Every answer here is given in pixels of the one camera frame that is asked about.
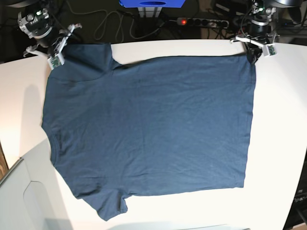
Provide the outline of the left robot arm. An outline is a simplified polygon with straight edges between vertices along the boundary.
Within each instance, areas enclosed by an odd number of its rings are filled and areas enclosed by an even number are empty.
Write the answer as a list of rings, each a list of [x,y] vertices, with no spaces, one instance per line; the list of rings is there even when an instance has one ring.
[[[244,45],[247,60],[252,65],[261,56],[277,54],[274,43],[276,33],[271,26],[275,12],[275,7],[266,6],[262,0],[251,0],[247,4],[246,13],[233,19],[237,32],[230,38],[230,42],[241,42]]]

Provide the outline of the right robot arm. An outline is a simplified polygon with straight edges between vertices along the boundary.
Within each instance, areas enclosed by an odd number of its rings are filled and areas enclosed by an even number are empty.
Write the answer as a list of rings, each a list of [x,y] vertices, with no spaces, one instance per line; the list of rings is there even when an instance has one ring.
[[[65,28],[57,19],[60,7],[54,0],[35,0],[19,12],[17,23],[19,29],[36,44],[28,46],[23,56],[35,55],[47,60],[51,69],[64,65],[62,51],[73,32],[82,28],[80,23],[70,24]]]

